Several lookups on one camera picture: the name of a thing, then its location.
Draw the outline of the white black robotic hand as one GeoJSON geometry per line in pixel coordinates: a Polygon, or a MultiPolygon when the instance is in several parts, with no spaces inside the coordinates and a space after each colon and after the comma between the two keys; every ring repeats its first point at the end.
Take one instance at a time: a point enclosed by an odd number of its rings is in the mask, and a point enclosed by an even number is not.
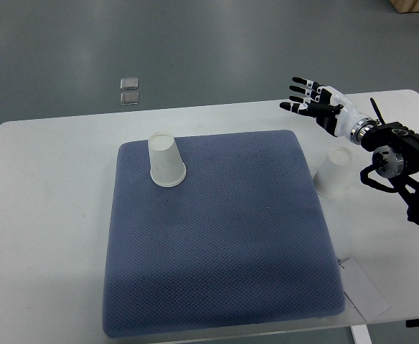
{"type": "Polygon", "coordinates": [[[355,103],[331,86],[313,80],[293,77],[289,87],[295,95],[280,104],[280,108],[308,118],[334,137],[345,137],[359,145],[362,137],[376,121],[361,113],[355,103]]]}

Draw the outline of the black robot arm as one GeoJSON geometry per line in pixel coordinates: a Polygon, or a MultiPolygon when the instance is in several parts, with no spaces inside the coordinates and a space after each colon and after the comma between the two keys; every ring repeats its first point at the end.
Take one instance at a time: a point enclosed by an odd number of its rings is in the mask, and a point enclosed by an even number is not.
{"type": "Polygon", "coordinates": [[[419,226],[419,134],[399,122],[386,123],[374,99],[377,122],[360,130],[361,146],[372,163],[360,172],[363,184],[399,194],[407,204],[407,219],[419,226]]]}

